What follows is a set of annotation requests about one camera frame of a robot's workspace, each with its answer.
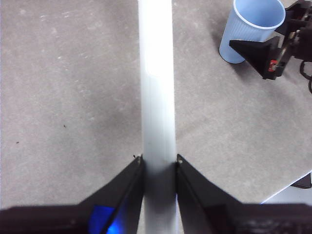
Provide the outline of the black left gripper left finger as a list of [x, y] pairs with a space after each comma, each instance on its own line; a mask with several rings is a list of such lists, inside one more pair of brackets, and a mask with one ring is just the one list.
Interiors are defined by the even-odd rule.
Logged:
[[135, 234], [144, 194], [144, 162], [136, 157], [109, 183], [74, 205], [1, 210], [2, 234]]

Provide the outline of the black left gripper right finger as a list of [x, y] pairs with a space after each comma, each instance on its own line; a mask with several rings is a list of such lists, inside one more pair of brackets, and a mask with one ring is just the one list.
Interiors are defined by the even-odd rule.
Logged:
[[176, 193], [186, 234], [310, 234], [306, 204], [242, 203], [177, 155]]

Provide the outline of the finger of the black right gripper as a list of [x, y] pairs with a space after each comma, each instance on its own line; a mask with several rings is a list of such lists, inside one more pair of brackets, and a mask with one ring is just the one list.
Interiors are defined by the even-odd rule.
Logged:
[[265, 42], [230, 40], [229, 46], [240, 54], [262, 78], [276, 78], [279, 56], [279, 37]]
[[286, 16], [284, 22], [275, 29], [279, 34], [286, 35], [287, 29], [291, 20], [300, 20], [300, 2], [295, 2], [289, 7], [285, 8]]

